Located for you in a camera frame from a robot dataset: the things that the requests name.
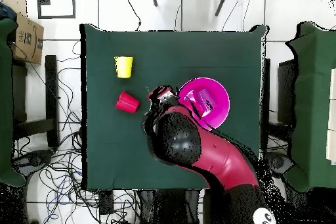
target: green cloth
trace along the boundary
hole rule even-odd
[[[103,32],[85,25],[87,189],[202,189],[197,173],[153,159],[140,127],[148,90],[181,87],[196,77],[222,83],[230,112],[219,131],[259,154],[261,37],[266,27],[236,32]],[[132,56],[132,76],[119,79],[115,56]],[[140,101],[135,114],[115,108],[122,91]]]
[[[291,155],[296,166],[285,178],[300,192],[312,187],[336,188],[336,166],[326,159],[331,69],[336,68],[336,31],[299,25],[292,47],[299,65],[295,82],[297,125]]]
[[[21,187],[26,180],[11,166],[13,151],[12,51],[7,45],[7,36],[17,26],[17,23],[9,18],[0,20],[0,182]]]

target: tiled floor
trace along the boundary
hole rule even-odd
[[[139,15],[142,25],[140,31],[147,30],[176,30],[181,31],[181,8],[178,16],[177,10],[180,0],[157,0],[158,7],[153,5],[152,0],[130,0],[136,13]],[[285,45],[284,41],[293,39],[296,34],[296,25],[302,21],[314,21],[319,26],[330,29],[336,25],[336,10],[330,0],[226,0],[218,17],[215,17],[215,11],[220,0],[183,0],[182,8],[182,30],[207,30],[221,31],[249,31],[257,24],[266,24],[270,31],[266,37],[266,56],[271,59],[271,80],[270,80],[270,109],[278,109],[278,85],[277,68],[279,62],[293,58],[293,53]],[[109,31],[134,31],[138,27],[138,19],[134,15],[127,0],[75,0],[75,18],[54,18],[38,19],[37,0],[27,0],[28,16],[41,24],[45,28],[43,63],[34,66],[37,72],[44,79],[44,59],[45,55],[56,55],[58,62],[58,71],[64,68],[79,68],[79,59],[75,58],[80,53],[80,44],[76,42],[80,38],[79,24],[91,23],[102,30]],[[42,15],[69,15],[72,14],[72,0],[51,0],[51,5],[41,6]],[[60,73],[60,79],[73,90],[73,101],[70,105],[79,118],[81,118],[81,82],[79,70],[63,70]],[[27,100],[26,110],[29,120],[36,120],[45,117],[45,88],[44,84],[37,77],[36,73],[28,65],[27,76]],[[64,87],[67,94],[70,90]],[[59,90],[60,103],[64,108],[68,104],[66,94]],[[63,127],[66,115],[60,108],[60,127]],[[270,119],[276,122],[276,114],[270,113]],[[77,131],[77,124],[71,125],[72,131]],[[61,138],[70,134],[70,126],[66,125],[60,133]],[[20,140],[20,145],[24,145],[26,139]],[[61,149],[71,147],[70,141],[62,145]],[[34,135],[31,137],[31,143],[26,150],[38,148],[47,148],[45,135]],[[53,172],[53,177],[61,175],[59,172]],[[28,188],[28,215],[30,219],[38,219],[40,222],[48,216],[46,207],[46,198],[50,188],[54,186],[48,179],[47,173],[36,173],[31,178]],[[275,180],[284,195],[284,188],[281,180]],[[48,202],[54,198],[49,195]],[[125,197],[120,198],[118,207]],[[55,214],[57,219],[49,220],[47,224],[64,224],[65,220],[74,210],[73,204],[59,205]],[[134,213],[131,209],[128,211],[129,220],[132,221]],[[66,224],[98,224],[90,215],[88,209],[78,207],[73,212],[73,217],[69,218]]]

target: pink plate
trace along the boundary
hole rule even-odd
[[[192,111],[194,119],[204,129],[218,128],[228,116],[230,99],[222,84],[211,78],[194,78],[178,92],[178,101]],[[195,114],[192,103],[201,119]]]

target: white floor tile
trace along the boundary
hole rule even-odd
[[[249,0],[225,0],[219,15],[216,17],[215,12],[220,1],[183,0],[183,30],[222,31],[226,22],[224,31],[242,32],[244,28],[245,32],[248,32],[253,26],[263,23],[264,0],[250,0],[250,2]]]
[[[278,111],[278,67],[279,63],[294,58],[285,43],[266,43],[266,58],[270,59],[270,110]],[[277,122],[278,114],[270,112],[270,122]]]
[[[42,80],[45,82],[46,55],[56,55],[56,59],[59,60],[59,62],[57,62],[58,72],[63,70],[59,74],[59,78],[73,91],[73,101],[70,105],[70,110],[74,111],[81,119],[81,74],[79,70],[81,67],[81,60],[80,58],[77,58],[79,55],[73,54],[72,50],[74,53],[80,54],[80,41],[44,41],[42,64],[26,64],[28,69],[26,78],[26,113],[28,121],[45,118],[45,90],[48,88],[45,87]],[[58,87],[58,96],[60,97],[60,105],[58,105],[58,121],[65,122],[68,116],[65,114],[68,113],[68,98],[66,97],[65,92],[67,92],[69,99],[71,100],[71,91],[62,83],[58,82],[58,84],[60,86]]]
[[[140,223],[140,219],[137,216],[135,216],[135,204],[130,204],[128,202],[126,202],[125,204],[124,203],[115,204],[114,209],[116,213],[113,213],[109,217],[110,219],[113,218],[116,221],[119,221],[119,220],[123,221],[123,218],[124,218],[124,220],[127,220],[131,224],[134,224],[134,222],[135,224]],[[136,207],[136,211],[140,215],[139,206]]]
[[[205,194],[205,189],[202,189],[201,192],[198,195],[198,202],[199,203],[203,203],[204,194]]]
[[[203,203],[198,204],[198,220],[199,224],[203,224]]]
[[[330,99],[336,99],[336,68],[331,70],[330,77]]]
[[[69,4],[70,0],[51,0],[50,6],[41,6],[41,12],[45,13],[41,14],[65,15],[62,7],[65,2]],[[27,12],[30,19],[45,28],[43,39],[79,39],[81,23],[98,25],[98,0],[75,0],[75,18],[38,19],[37,0],[27,0]]]
[[[90,208],[91,213],[97,219],[99,213],[96,208]],[[52,217],[46,224],[99,224],[91,215],[88,207],[75,206],[73,204],[58,205]],[[36,219],[39,224],[43,224],[44,220],[51,214],[45,204],[42,203],[27,203],[28,219],[31,221]]]
[[[328,160],[336,162],[336,131],[327,131],[327,156]]]
[[[336,131],[336,100],[331,99],[329,104],[328,129]]]
[[[130,0],[141,19],[139,31],[173,30],[180,0]],[[106,31],[135,31],[138,18],[127,0],[99,0],[99,28]]]
[[[330,29],[336,24],[335,7],[331,0],[266,0],[267,40],[293,39],[297,24],[304,21]]]
[[[284,183],[282,182],[281,179],[277,179],[277,178],[274,178],[274,177],[272,177],[272,178],[273,178],[273,181],[274,181],[274,184],[276,185],[276,187],[279,188],[281,196],[286,201],[286,191],[285,191],[285,185],[284,185]]]
[[[79,129],[79,125],[71,125],[72,131],[78,131]],[[69,135],[71,133],[70,131],[70,126],[67,124],[65,129],[63,131],[60,132],[60,141],[66,137],[67,135]],[[41,139],[41,142],[39,144],[33,144],[33,146],[31,146],[31,144],[29,144],[27,147],[24,148],[24,150],[27,150],[28,152],[32,151],[32,150],[38,150],[38,149],[48,149],[47,146],[47,138]],[[66,151],[64,150],[68,150],[72,148],[72,140],[71,137],[66,139],[64,141],[64,143],[60,146],[60,150],[55,154],[55,155],[60,155],[60,154],[65,154]],[[76,154],[72,154],[72,160],[76,157]],[[56,158],[52,159],[52,162],[55,161],[59,161],[59,160],[63,160],[63,161],[68,161],[69,160],[70,155],[67,154],[65,157],[63,156],[59,156]],[[77,158],[75,158],[75,161],[73,162],[73,164],[79,168],[81,167],[81,156],[78,156]],[[62,169],[64,166],[61,165],[57,165],[55,167],[58,167],[60,169]],[[48,171],[45,170],[45,168],[43,168],[41,171],[38,171],[36,173],[34,173],[30,179],[30,182],[28,184],[28,189],[27,189],[27,201],[28,202],[45,202],[48,196],[48,193],[52,190],[52,189],[56,189],[55,184],[53,183],[53,181],[51,180],[51,178],[56,179],[54,180],[54,182],[56,183],[56,185],[60,185],[62,180],[64,179],[65,172],[63,171],[56,171],[56,170],[52,170],[49,168]],[[48,202],[52,201],[54,199],[54,192],[50,193],[49,197],[48,197]]]
[[[133,190],[114,189],[113,194],[115,203],[124,203],[124,201],[129,201],[130,203],[133,203],[135,197],[136,201],[139,201],[137,194],[135,194],[134,197]]]

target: table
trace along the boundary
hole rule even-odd
[[[261,38],[265,26],[247,33],[105,32],[88,24],[81,25],[80,30],[82,52],[86,52],[81,68],[82,104],[87,103],[87,110],[83,109],[83,121],[87,118],[83,179],[88,190],[207,187],[202,176],[154,160],[140,127],[150,107],[148,91],[158,85],[181,87],[196,77],[213,78],[225,86],[231,107],[218,130],[259,155]],[[115,56],[134,58],[131,78],[116,77]],[[140,101],[135,114],[115,109],[122,91]]]

